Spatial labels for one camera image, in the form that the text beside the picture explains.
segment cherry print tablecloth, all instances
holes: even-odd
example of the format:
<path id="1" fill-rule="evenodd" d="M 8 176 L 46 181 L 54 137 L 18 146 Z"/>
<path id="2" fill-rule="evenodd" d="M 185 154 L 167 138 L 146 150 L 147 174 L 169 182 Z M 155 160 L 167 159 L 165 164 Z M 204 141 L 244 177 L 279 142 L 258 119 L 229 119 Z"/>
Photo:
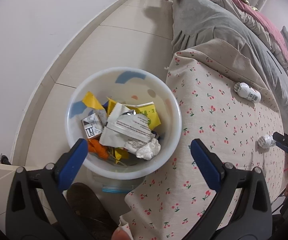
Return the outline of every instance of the cherry print tablecloth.
<path id="1" fill-rule="evenodd" d="M 239 97 L 233 91 L 234 82 L 225 75 L 233 80 L 251 81 L 231 71 L 236 59 L 219 62 L 197 48 L 174 55 L 166 82 L 182 113 L 178 147 L 165 165 L 146 176 L 143 184 L 125 197 L 131 211 L 121 216 L 121 227 L 135 240 L 182 239 L 214 197 L 215 192 L 206 185 L 190 154 L 189 146 L 195 138 L 200 138 L 223 162 L 245 170 L 261 167 L 271 201 L 280 192 L 284 152 L 278 147 L 263 150 L 257 144 L 262 135 L 283 133 L 279 111 L 271 109 L 275 106 L 274 98 L 270 98 L 269 108 L 263 102 L 268 101 L 265 95 L 256 105 Z M 235 58 L 240 56 L 237 51 L 231 54 Z M 237 190 L 221 227 L 228 223 L 239 194 Z"/>

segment plastic bottle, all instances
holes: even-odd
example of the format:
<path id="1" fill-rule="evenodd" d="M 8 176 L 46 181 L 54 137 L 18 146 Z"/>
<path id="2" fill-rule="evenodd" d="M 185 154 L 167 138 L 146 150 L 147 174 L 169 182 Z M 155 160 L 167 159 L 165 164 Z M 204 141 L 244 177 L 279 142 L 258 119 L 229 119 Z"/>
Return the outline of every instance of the plastic bottle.
<path id="1" fill-rule="evenodd" d="M 257 142 L 263 149 L 275 146 L 275 140 L 273 139 L 273 136 L 268 134 L 261 136 Z"/>
<path id="2" fill-rule="evenodd" d="M 255 104 L 261 101 L 260 92 L 254 90 L 246 83 L 236 82 L 234 84 L 234 91 L 237 92 L 240 97 L 250 100 Z"/>

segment pink blanket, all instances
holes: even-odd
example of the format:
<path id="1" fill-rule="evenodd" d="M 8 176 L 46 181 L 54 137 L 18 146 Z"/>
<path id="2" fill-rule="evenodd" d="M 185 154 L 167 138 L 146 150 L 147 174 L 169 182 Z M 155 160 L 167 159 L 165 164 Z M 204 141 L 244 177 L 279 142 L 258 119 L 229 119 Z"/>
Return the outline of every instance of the pink blanket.
<path id="1" fill-rule="evenodd" d="M 259 22 L 263 26 L 264 30 L 266 30 L 272 36 L 272 38 L 276 40 L 276 43 L 280 47 L 281 52 L 284 55 L 285 60 L 288 64 L 288 49 L 285 45 L 285 40 L 282 34 L 280 33 L 280 31 L 274 26 L 274 24 L 263 14 L 261 14 L 260 12 L 254 11 L 249 5 L 243 3 L 241 0 L 232 0 L 232 1 L 238 8 L 248 13 L 257 22 Z"/>

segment yellow wrapper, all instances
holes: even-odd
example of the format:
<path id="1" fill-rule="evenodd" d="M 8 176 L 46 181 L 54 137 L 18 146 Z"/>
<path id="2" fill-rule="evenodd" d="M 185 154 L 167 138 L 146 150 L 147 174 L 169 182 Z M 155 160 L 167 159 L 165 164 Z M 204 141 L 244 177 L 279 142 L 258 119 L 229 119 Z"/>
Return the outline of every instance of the yellow wrapper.
<path id="1" fill-rule="evenodd" d="M 118 163 L 120 159 L 128 159 L 129 153 L 125 150 L 115 148 L 115 164 Z"/>
<path id="2" fill-rule="evenodd" d="M 101 103 L 97 100 L 97 98 L 91 93 L 87 92 L 85 97 L 83 98 L 82 102 L 90 108 L 96 109 L 96 110 L 102 110 L 104 107 L 101 105 Z"/>
<path id="3" fill-rule="evenodd" d="M 111 98 L 108 98 L 108 108 L 107 108 L 107 115 L 110 115 L 111 111 L 113 110 L 114 106 L 116 105 L 116 101 Z M 156 112 L 156 108 L 154 104 L 145 105 L 141 107 L 133 107 L 132 105 L 126 105 L 129 109 L 135 110 L 137 114 L 143 114 L 148 118 L 148 128 L 153 130 L 155 127 L 161 124 L 160 118 Z"/>

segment gray bedding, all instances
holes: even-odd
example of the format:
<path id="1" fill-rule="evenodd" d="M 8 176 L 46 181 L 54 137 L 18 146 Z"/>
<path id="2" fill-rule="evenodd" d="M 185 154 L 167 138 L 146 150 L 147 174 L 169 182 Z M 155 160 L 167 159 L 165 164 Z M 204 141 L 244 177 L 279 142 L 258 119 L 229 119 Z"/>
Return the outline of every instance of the gray bedding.
<path id="1" fill-rule="evenodd" d="M 173 52 L 211 39 L 225 40 L 245 57 L 272 90 L 288 134 L 288 76 L 273 54 L 239 19 L 210 0 L 173 0 Z"/>

